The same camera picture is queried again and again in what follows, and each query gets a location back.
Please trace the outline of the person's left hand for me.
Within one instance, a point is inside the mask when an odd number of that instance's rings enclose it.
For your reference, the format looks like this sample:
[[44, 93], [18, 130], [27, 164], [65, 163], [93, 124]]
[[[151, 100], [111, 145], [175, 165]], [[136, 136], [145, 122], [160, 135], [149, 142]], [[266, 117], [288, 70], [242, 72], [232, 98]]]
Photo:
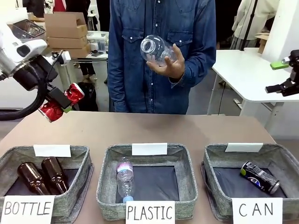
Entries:
[[157, 64], [154, 64], [152, 62], [146, 62], [146, 64], [151, 70], [159, 75], [166, 76], [172, 79], [180, 79], [185, 72], [185, 59], [175, 43], [173, 44], [172, 48], [177, 59], [175, 62], [173, 62], [168, 56], [166, 56], [164, 58], [164, 67], [158, 66]]

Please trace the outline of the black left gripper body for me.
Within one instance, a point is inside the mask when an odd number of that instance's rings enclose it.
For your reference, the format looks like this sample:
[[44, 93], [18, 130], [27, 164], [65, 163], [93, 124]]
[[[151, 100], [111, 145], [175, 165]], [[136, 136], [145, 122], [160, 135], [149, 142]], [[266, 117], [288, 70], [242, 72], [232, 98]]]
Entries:
[[52, 89], [50, 84], [58, 73], [54, 65], [58, 62], [58, 55], [36, 56], [22, 64], [14, 73], [13, 78], [27, 91], [38, 88], [38, 80], [41, 80], [46, 90]]

